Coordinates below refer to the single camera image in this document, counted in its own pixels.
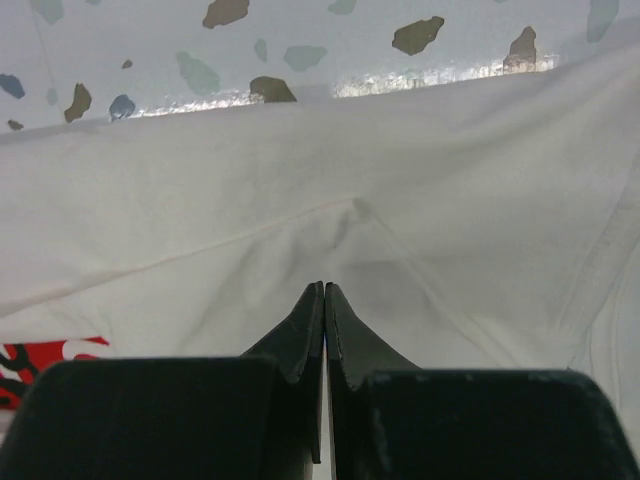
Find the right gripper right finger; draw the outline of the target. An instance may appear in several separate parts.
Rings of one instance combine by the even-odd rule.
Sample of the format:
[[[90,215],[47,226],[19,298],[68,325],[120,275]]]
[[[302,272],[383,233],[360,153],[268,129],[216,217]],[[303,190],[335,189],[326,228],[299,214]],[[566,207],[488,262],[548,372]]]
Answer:
[[[565,370],[422,369],[325,289],[336,479],[635,479],[609,399]]]

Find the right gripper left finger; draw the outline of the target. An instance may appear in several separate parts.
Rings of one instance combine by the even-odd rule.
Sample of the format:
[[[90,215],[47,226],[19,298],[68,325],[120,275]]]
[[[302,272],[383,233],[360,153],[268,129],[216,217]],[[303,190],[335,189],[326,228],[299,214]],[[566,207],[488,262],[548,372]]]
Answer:
[[[74,360],[41,373],[5,479],[308,479],[320,460],[324,288],[237,357]]]

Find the white t-shirt red print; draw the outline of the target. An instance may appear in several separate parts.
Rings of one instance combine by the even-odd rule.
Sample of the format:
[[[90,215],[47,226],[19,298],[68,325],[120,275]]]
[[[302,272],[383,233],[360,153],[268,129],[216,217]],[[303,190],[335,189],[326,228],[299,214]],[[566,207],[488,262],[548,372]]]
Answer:
[[[1,143],[1,343],[237,354],[305,286],[426,367],[576,369],[639,429],[639,46]]]

